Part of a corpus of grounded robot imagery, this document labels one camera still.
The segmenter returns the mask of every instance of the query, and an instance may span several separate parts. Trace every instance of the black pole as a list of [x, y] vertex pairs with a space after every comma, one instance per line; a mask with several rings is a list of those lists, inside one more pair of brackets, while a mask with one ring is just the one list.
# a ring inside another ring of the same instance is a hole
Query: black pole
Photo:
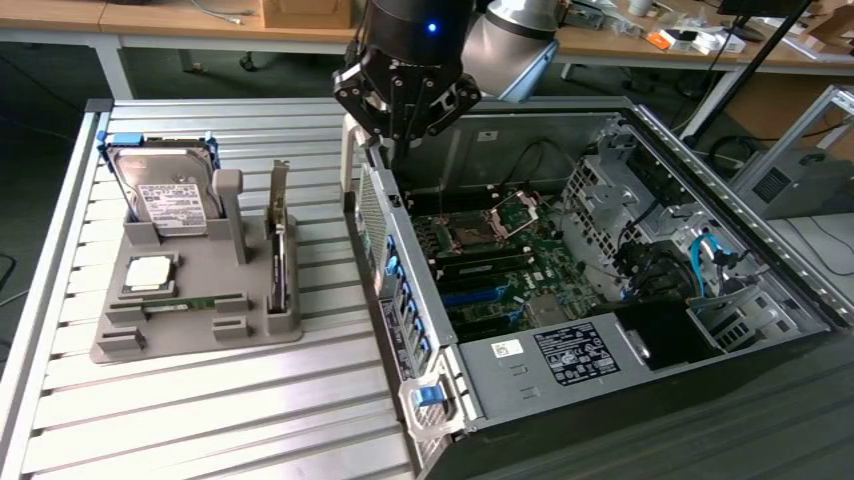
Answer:
[[697, 131], [695, 132], [695, 134], [685, 137], [684, 142], [689, 147], [695, 148], [700, 143], [700, 139], [707, 133], [707, 130], [709, 130], [709, 127], [712, 127], [712, 124], [719, 118], [719, 115], [724, 113], [724, 109], [733, 101], [733, 98], [736, 98], [739, 91], [743, 89], [743, 87], [748, 83], [748, 80], [751, 80], [751, 77], [753, 77], [753, 74], [757, 72], [757, 69], [763, 65], [763, 62], [765, 62], [765, 59], [772, 53], [772, 50], [775, 50], [775, 47], [777, 47], [777, 44], [784, 39], [784, 36], [787, 35], [787, 33], [789, 33], [789, 29], [796, 24], [796, 22], [801, 19], [801, 15], [807, 11], [812, 2], [813, 0], [804, 0], [799, 8], [796, 8], [795, 11], [787, 17], [784, 24], [780, 26], [780, 28], [775, 32], [775, 35], [772, 35], [772, 38], [769, 38], [769, 41], [763, 46], [760, 53], [757, 53], [757, 56], [751, 61], [751, 64], [745, 68], [745, 71], [743, 72], [741, 76], [736, 80], [733, 87], [731, 87], [731, 90], [724, 95], [724, 98], [719, 102], [719, 105], [716, 105], [716, 108], [712, 110], [712, 112], [709, 112], [709, 116], [707, 117], [707, 120], [704, 120], [704, 123], [700, 124], [700, 127], [697, 128]]

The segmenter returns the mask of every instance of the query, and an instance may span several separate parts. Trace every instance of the orange object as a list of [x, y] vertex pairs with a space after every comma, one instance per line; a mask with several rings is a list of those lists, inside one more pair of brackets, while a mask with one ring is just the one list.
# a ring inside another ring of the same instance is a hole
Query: orange object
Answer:
[[656, 45], [663, 50], [668, 50], [671, 48], [671, 42], [663, 36], [663, 34], [658, 33], [658, 32], [650, 33], [646, 36], [646, 41], [650, 42], [653, 45]]

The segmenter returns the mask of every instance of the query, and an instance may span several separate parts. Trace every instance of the metal table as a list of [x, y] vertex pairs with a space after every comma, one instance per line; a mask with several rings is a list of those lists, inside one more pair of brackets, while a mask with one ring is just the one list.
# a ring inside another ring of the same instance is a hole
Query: metal table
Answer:
[[[86, 114], [0, 386], [3, 480], [413, 478], [340, 203], [342, 118], [326, 99], [122, 101]], [[90, 361], [126, 214], [99, 130], [213, 131], [223, 168], [246, 173], [248, 213], [269, 201], [273, 160], [290, 160], [300, 342]]]

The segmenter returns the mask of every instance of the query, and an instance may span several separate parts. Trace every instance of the hard drive label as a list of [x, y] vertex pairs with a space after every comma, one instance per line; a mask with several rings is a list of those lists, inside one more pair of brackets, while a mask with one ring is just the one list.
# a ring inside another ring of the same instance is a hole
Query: hard drive label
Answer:
[[195, 183], [141, 185], [149, 216], [158, 228], [203, 227], [205, 207]]
[[620, 372], [593, 323], [534, 335], [546, 363], [564, 386]]

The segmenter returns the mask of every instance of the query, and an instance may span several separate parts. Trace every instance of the cardboard box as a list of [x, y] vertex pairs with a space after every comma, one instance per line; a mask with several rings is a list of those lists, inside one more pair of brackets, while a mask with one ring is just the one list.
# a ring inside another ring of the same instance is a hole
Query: cardboard box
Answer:
[[353, 0], [262, 0], [268, 28], [350, 28]]
[[808, 30], [799, 40], [817, 53], [845, 55], [854, 50], [852, 40], [844, 35], [854, 28], [854, 6], [845, 5], [833, 11], [828, 19]]

